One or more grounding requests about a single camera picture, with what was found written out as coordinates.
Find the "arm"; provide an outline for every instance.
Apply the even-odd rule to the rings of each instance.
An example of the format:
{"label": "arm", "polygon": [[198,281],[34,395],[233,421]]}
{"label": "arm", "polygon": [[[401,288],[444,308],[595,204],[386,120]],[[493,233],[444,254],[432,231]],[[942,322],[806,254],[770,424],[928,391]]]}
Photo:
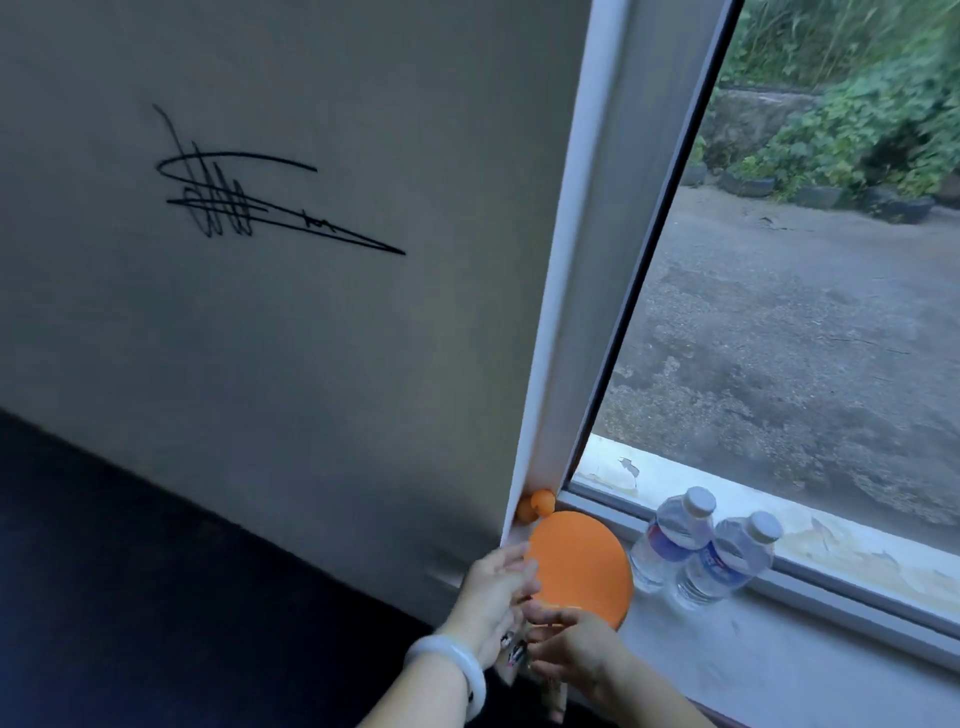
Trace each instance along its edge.
{"label": "arm", "polygon": [[638,660],[599,617],[578,609],[524,608],[533,624],[531,669],[577,688],[620,728],[713,728],[693,704]]}
{"label": "arm", "polygon": [[[469,649],[482,669],[493,664],[501,641],[523,620],[517,603],[537,592],[537,563],[523,560],[526,544],[500,548],[470,567],[457,603],[437,634]],[[467,715],[468,683],[446,657],[425,653],[411,662],[359,728],[460,728]]]}

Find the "forearm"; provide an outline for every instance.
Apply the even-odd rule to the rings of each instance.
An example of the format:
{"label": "forearm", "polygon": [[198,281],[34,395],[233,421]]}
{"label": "forearm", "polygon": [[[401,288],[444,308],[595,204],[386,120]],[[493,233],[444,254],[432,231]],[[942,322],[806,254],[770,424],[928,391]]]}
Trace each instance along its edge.
{"label": "forearm", "polygon": [[612,666],[604,691],[620,728],[713,728],[693,703],[626,651]]}
{"label": "forearm", "polygon": [[400,673],[360,728],[461,728],[467,697],[467,678],[460,668],[427,652]]}

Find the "clear plastic bottle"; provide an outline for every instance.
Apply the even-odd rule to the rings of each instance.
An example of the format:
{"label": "clear plastic bottle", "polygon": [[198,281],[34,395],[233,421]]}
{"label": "clear plastic bottle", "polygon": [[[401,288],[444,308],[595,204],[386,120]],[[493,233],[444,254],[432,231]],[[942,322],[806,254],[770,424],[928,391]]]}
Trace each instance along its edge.
{"label": "clear plastic bottle", "polygon": [[694,486],[665,500],[657,517],[631,547],[634,586],[651,594],[666,583],[713,535],[717,501],[706,488]]}
{"label": "clear plastic bottle", "polygon": [[670,601],[693,610],[729,596],[773,565],[774,541],[782,535],[780,522],[766,511],[720,521],[709,544],[684,564]]}

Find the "black marker scribble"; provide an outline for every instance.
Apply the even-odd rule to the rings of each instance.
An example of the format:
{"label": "black marker scribble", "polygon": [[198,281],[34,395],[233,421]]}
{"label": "black marker scribble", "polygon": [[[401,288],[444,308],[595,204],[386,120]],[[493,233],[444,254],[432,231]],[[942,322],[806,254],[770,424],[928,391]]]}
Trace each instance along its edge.
{"label": "black marker scribble", "polygon": [[[154,109],[163,117],[167,129],[177,145],[177,151],[180,152],[177,157],[163,159],[156,164],[157,172],[168,180],[183,182],[183,196],[168,199],[167,203],[186,207],[197,227],[207,237],[224,234],[222,218],[225,217],[233,231],[239,235],[253,235],[253,223],[263,223],[264,225],[276,225],[279,228],[309,232],[312,235],[340,240],[352,245],[361,245],[385,253],[407,255],[400,248],[378,242],[366,235],[361,235],[359,232],[333,225],[327,220],[312,217],[304,209],[297,211],[251,197],[244,191],[238,180],[234,179],[232,182],[228,182],[220,164],[210,160],[228,157],[259,159],[260,161],[285,164],[314,173],[317,172],[316,167],[291,159],[249,152],[201,152],[196,142],[193,142],[193,152],[185,153],[170,117],[156,104],[154,104]],[[173,164],[182,164],[186,177],[167,171],[167,168]]]}

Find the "blue bottle label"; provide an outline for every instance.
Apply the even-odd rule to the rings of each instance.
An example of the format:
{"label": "blue bottle label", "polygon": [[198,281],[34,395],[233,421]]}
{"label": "blue bottle label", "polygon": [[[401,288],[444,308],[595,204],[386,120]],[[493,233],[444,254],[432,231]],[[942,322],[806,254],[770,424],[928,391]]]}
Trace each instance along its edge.
{"label": "blue bottle label", "polygon": [[650,548],[664,561],[679,563],[686,561],[690,554],[693,553],[691,549],[677,546],[670,541],[670,538],[663,533],[663,529],[660,528],[660,524],[656,521],[647,529],[647,543],[650,544]]}
{"label": "blue bottle label", "polygon": [[729,588],[731,591],[738,589],[750,581],[750,574],[737,571],[725,562],[717,549],[713,547],[711,541],[705,548],[700,550],[700,563],[717,584]]}

